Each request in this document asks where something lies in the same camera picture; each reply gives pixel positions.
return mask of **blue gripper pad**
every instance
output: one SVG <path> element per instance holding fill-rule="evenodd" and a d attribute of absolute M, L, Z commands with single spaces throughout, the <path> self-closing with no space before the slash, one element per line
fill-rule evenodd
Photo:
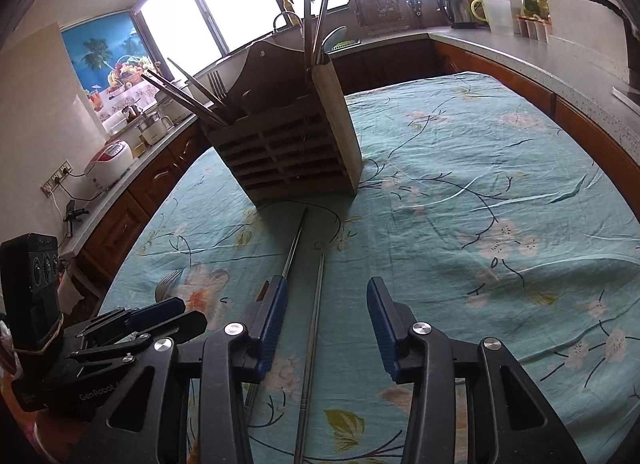
<path fill-rule="evenodd" d="M 367 284 L 367 308 L 376 333 L 380 357 L 385 370 L 398 383 L 404 382 L 399 360 L 408 352 L 408 325 L 402 320 L 396 304 L 391 299 L 385 282 L 379 276 L 373 277 Z"/>
<path fill-rule="evenodd" d="M 184 302 L 180 298 L 170 298 L 160 303 L 131 311 L 129 327 L 134 332 L 147 330 L 154 325 L 159 325 L 171 318 L 180 316 L 184 311 Z"/>
<path fill-rule="evenodd" d="M 249 330 L 251 338 L 258 338 L 258 362 L 255 371 L 259 381 L 271 370 L 284 314 L 287 311 L 287 301 L 287 281 L 276 275 L 271 279 L 262 306 Z"/>

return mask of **metal screw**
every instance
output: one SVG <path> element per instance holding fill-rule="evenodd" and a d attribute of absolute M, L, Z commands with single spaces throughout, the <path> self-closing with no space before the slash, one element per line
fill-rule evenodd
<path fill-rule="evenodd" d="M 162 338 L 154 343 L 154 348 L 158 352 L 164 352 L 165 350 L 170 349 L 173 344 L 174 342 L 172 342 L 169 338 Z"/>
<path fill-rule="evenodd" d="M 225 325 L 225 334 L 229 334 L 230 336 L 236 336 L 244 330 L 244 325 L 242 323 L 228 323 Z"/>
<path fill-rule="evenodd" d="M 416 334 L 428 334 L 429 332 L 431 332 L 431 325 L 423 321 L 418 321 L 414 323 L 412 329 Z"/>
<path fill-rule="evenodd" d="M 485 339 L 483 345 L 485 348 L 489 350 L 494 350 L 494 351 L 500 350 L 500 348 L 502 347 L 502 343 L 500 343 L 500 340 L 496 338 Z"/>

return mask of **granite countertop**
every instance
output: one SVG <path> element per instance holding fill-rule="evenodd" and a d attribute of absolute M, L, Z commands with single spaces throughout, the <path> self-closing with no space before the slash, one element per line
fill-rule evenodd
<path fill-rule="evenodd" d="M 558 94 L 601 126 L 640 164 L 640 116 L 612 94 L 613 87 L 625 91 L 630 89 L 629 85 L 586 58 L 572 54 L 560 41 L 552 40 L 546 44 L 520 35 L 500 36 L 486 29 L 437 27 L 364 38 L 359 44 L 330 55 L 341 57 L 384 45 L 429 38 L 501 63 Z M 137 158 L 129 171 L 103 197 L 91 203 L 90 214 L 82 218 L 82 224 L 74 226 L 74 238 L 62 246 L 61 258 L 78 255 L 82 245 L 129 184 L 196 119 L 192 115 L 175 126 L 166 137 Z"/>
<path fill-rule="evenodd" d="M 120 195 L 129 187 L 129 184 L 162 152 L 176 137 L 193 124 L 198 118 L 194 115 L 187 117 L 183 122 L 177 124 L 169 130 L 169 133 L 160 139 L 152 147 L 147 148 L 140 157 L 133 161 L 133 164 L 122 176 L 122 178 L 111 186 L 99 199 L 88 203 L 86 208 L 88 215 L 81 217 L 81 224 L 74 224 L 74 237 L 68 240 L 60 248 L 60 258 L 70 259 L 78 256 L 82 246 L 87 241 L 95 227 L 106 215 L 109 208 Z"/>
<path fill-rule="evenodd" d="M 613 87 L 626 91 L 630 89 L 629 85 L 586 58 L 572 54 L 559 40 L 546 44 L 518 34 L 492 34 L 484 28 L 437 27 L 365 38 L 358 45 L 332 52 L 331 56 L 346 56 L 382 45 L 425 38 L 449 43 L 501 63 L 555 92 L 602 127 L 640 164 L 640 116 L 612 94 Z"/>

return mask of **poster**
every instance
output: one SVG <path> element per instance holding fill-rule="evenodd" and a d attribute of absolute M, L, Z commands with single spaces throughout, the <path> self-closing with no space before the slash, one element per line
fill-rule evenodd
<path fill-rule="evenodd" d="M 64 30 L 62 39 L 101 122 L 127 105 L 155 103 L 158 90 L 142 79 L 153 64 L 127 11 Z"/>

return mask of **stainless steel kettle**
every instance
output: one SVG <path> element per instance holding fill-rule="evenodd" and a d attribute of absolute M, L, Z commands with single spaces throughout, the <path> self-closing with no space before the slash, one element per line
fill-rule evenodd
<path fill-rule="evenodd" d="M 438 8 L 454 29 L 476 27 L 468 0 L 437 0 Z"/>

